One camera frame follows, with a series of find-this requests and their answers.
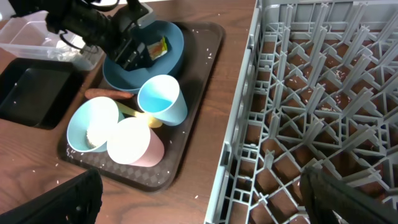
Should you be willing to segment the green yellow snack wrapper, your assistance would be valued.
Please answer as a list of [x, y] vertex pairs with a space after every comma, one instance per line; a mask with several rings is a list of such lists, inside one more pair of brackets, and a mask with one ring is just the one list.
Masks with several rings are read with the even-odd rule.
[[158, 42], [147, 46], [151, 60], [157, 60], [169, 51], [168, 40], [163, 36]]

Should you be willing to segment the pink cup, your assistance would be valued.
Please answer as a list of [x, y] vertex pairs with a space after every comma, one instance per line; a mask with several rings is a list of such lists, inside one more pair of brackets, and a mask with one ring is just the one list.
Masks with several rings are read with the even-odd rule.
[[123, 165], [153, 167], [164, 156], [164, 144], [145, 121], [130, 117], [120, 121], [107, 140], [110, 158]]

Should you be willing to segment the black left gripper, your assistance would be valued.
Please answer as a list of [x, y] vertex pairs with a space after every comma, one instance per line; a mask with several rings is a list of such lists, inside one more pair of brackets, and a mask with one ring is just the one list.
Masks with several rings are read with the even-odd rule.
[[111, 18], [112, 25], [119, 32], [116, 34], [116, 46], [107, 55], [126, 71], [149, 68], [154, 64], [144, 41], [144, 31], [137, 25], [138, 18], [144, 15], [141, 4], [129, 2]]

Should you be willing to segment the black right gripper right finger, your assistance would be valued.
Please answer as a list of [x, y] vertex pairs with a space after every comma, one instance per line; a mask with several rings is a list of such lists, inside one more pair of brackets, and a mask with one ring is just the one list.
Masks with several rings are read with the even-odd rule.
[[300, 192], [311, 223], [397, 223], [397, 211], [383, 205], [322, 170], [307, 167], [300, 176]]

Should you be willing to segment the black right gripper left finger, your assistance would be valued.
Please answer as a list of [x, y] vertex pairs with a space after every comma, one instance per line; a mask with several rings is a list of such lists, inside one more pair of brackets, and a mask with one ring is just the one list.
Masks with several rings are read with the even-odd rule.
[[1, 223], [95, 223], [102, 206], [100, 173], [90, 169], [1, 214]]

